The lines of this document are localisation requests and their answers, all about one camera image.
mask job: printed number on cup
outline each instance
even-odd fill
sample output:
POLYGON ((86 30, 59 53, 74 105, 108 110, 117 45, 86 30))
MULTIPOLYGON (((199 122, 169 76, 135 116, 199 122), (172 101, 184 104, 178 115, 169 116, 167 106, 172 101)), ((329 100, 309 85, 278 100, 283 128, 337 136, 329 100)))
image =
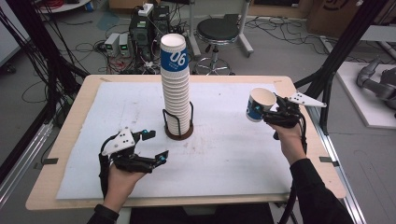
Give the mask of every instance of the printed number on cup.
POLYGON ((179 66, 181 66, 184 64, 184 62, 186 62, 186 53, 173 52, 170 59, 171 62, 177 63, 179 66))

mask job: person's left hand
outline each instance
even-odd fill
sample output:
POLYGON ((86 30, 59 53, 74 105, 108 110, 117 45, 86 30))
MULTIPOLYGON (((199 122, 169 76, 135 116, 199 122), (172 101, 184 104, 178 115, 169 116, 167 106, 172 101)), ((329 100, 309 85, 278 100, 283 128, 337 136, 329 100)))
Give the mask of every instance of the person's left hand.
POLYGON ((137 181, 144 175, 144 173, 130 173, 119 170, 112 164, 108 174, 108 189, 103 206, 118 213, 134 190, 137 181))

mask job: wooden table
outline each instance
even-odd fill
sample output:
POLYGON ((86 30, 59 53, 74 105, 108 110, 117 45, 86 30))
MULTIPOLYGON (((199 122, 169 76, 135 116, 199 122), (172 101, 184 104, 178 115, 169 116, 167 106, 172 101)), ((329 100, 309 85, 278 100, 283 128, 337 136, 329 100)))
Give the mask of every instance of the wooden table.
MULTIPOLYGON (((281 96, 290 96, 295 92, 292 81, 288 77, 269 76, 191 76, 191 83, 271 83, 276 87, 276 92, 281 96)), ((49 210, 65 208, 95 207, 102 200, 57 200, 56 194, 63 180, 65 166, 70 152, 76 143, 82 124, 91 108, 97 90, 103 82, 161 82, 161 76, 88 76, 78 93, 69 115, 62 127, 57 140, 49 154, 49 158, 59 158, 57 164, 45 165, 38 177, 35 186, 27 200, 29 210, 49 210)), ((337 198, 346 197, 346 191, 335 172, 332 163, 321 162, 319 157, 328 157, 321 139, 309 118, 307 111, 302 106, 302 112, 307 121, 308 158, 314 163, 326 187, 337 198)), ((190 205, 190 204, 219 204, 219 203, 258 203, 282 202, 288 195, 263 194, 263 195, 230 195, 230 196, 203 196, 155 199, 129 199, 125 206, 158 206, 158 205, 190 205)))

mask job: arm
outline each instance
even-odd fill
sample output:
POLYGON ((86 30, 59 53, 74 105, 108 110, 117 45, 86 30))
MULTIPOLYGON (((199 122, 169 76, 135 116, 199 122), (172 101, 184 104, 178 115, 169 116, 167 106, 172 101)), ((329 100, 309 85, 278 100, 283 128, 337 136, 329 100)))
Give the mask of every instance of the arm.
POLYGON ((304 223, 352 224, 345 207, 326 189, 311 160, 305 156, 298 125, 291 129, 270 126, 278 133, 282 153, 290 164, 304 223))
POLYGON ((114 224, 119 217, 119 211, 134 190, 137 181, 145 174, 129 173, 119 170, 114 164, 110 166, 108 175, 108 190, 103 204, 96 205, 95 213, 88 224, 114 224))

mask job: stack of paper cups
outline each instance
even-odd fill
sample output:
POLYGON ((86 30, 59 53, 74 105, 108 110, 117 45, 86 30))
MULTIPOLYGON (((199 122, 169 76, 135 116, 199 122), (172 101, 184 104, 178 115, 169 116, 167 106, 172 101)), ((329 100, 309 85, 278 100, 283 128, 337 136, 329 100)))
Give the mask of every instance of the stack of paper cups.
POLYGON ((161 38, 161 74, 165 110, 179 119, 177 122, 167 115, 168 131, 183 135, 189 130, 191 119, 190 68, 184 36, 170 34, 161 38))

